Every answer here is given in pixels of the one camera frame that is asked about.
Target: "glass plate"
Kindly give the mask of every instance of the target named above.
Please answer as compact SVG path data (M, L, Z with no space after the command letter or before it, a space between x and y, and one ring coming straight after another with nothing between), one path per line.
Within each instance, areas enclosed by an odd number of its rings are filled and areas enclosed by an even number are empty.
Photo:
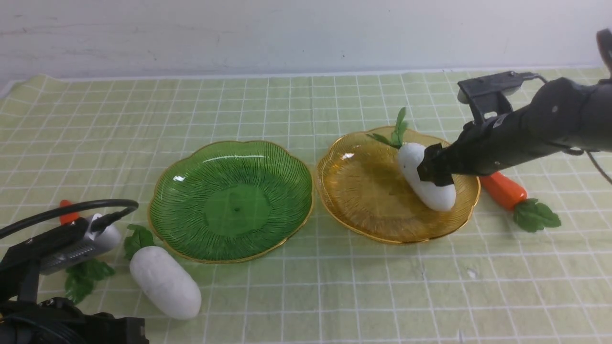
M267 141L221 141L170 166L149 205L153 232L203 263L257 258L281 246L314 205L306 164Z
M421 202L397 167L397 150L367 136L390 137L393 127L349 133L319 161L316 187L327 211L345 227L387 244L410 244L446 236L472 216L480 196L474 176L453 176L457 200L450 212ZM449 143L408 129L404 142Z

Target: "white radish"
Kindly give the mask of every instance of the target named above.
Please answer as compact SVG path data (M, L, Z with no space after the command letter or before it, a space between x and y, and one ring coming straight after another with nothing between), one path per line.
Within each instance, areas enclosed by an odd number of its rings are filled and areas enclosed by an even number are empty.
M439 187L432 182L421 181L417 167L424 157L425 146L413 142L404 143L397 154L397 164L414 193L428 208L439 212L450 211L457 197L455 186L451 184Z
M130 273L149 300L170 318L188 320L200 312L200 288L165 249L146 246L136 251Z

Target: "table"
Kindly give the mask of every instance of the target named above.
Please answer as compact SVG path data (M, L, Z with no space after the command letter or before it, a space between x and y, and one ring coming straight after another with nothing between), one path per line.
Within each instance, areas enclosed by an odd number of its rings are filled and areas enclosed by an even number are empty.
M603 69L539 71L585 84ZM72 201L130 198L118 223L147 225L162 171L218 140L273 141L312 168L340 135L394 123L456 139L471 120L457 82L493 73L437 72L262 78L62 81L38 75L0 100L0 224ZM515 108L541 86L527 82ZM612 170L612 155L597 155ZM122 248L117 274L79 307L146 318L151 343L612 343L612 188L586 157L556 154L504 173L563 226L520 231L482 193L460 231L419 245L358 236L317 200L280 249L241 264L181 261L201 287L201 315L164 317L136 286ZM8 246L56 226L14 234ZM39 298L63 295L63 272Z

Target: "toy vegetable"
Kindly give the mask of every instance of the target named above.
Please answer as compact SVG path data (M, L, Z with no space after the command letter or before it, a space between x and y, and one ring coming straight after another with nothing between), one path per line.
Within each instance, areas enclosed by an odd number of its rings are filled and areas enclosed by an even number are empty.
M177 320L194 318L200 312L200 288L166 250L155 246L153 235L143 226L129 225L133 234L125 239L125 258L130 273L151 302Z
M440 212L450 211L455 205L457 197L455 186L451 184L439 187L432 182L420 180L417 167L425 157L425 146L413 142L403 142L402 138L408 127L407 123L404 122L404 117L406 117L405 107L397 115L395 130L391 133L391 140L377 133L372 133L369 137L399 150L397 153L397 165L414 193L417 194L428 208Z
M480 177L480 184L500 206L513 212L514 222L524 231L534 233L544 228L561 226L559 216L527 191L500 172Z
M72 205L72 203L68 200L62 200L59 203L60 207L67 207L70 205ZM79 217L77 212L73 212L60 216L59 222L65 225L66 223L75 221ZM87 295L91 294L97 282L111 277L114 275L115 270L103 261L92 258L69 267L66 269L66 273L68 275L64 283L66 298L77 305L83 301Z

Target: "black cable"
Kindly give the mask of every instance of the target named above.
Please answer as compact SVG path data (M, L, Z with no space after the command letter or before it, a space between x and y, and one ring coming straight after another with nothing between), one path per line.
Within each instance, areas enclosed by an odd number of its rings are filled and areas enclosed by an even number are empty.
M546 78L544 78L544 77L543 77L543 76L541 76L540 74L536 74L536 75L535 75L535 77L536 77L536 78L538 78L538 79L540 79L540 80L542 80L542 82L543 82L543 83L547 83L547 82L548 82L548 80L546 80Z
M53 335L65 344L87 344L87 342L82 336L80 336L68 326L57 321L48 321L43 318L19 316L15 314L7 315L4 317L4 319L9 321L19 321L22 323L26 323L30 326L34 326L38 329L45 331L46 333Z
M607 180L610 184L612 184L612 178L603 170L603 168L599 165L599 163L595 160L593 154L589 151L586 152L586 155L589 157L593 166L597 169L597 171L602 175L602 177Z
M123 216L126 216L127 214L135 211L136 209L138 209L138 202L132 201L132 200L97 200L97 201L81 202L77 204L72 204L67 207L52 209L52 210L45 211L40 214L28 217L21 221L17 221L13 223L12 225L8 225L4 227L3 229L0 230L0 239L3 239L24 228L34 226L38 223L41 223L47 220L55 219L56 217L60 217L62 215L71 214L73 212L81 212L81 211L87 211L91 209L110 208L110 207L125 207L125 209L120 212L115 212L113 214L104 215L104 220L98 222L100 225L102 225L103 223L108 223L108 222L113 223L119 220L120 218L122 218Z
M542 80L543 83L547 83L548 81L541 76L540 74L535 74L535 77ZM610 176L603 170L603 168L599 165L599 163L597 162L597 160L595 160L595 157L593 156L592 152L589 151L584 151L582 149L566 149L565 151L563 151L563 153L565 154L569 154L569 155L574 155L574 156L579 156L582 155L583 153L586 153L586 155L589 157L589 159L591 160L591 163L593 164L593 166L595 166L595 168L597 169L597 171L599 172L599 174L602 175L602 177L608 181L608 183L612 184L612 178L610 178Z

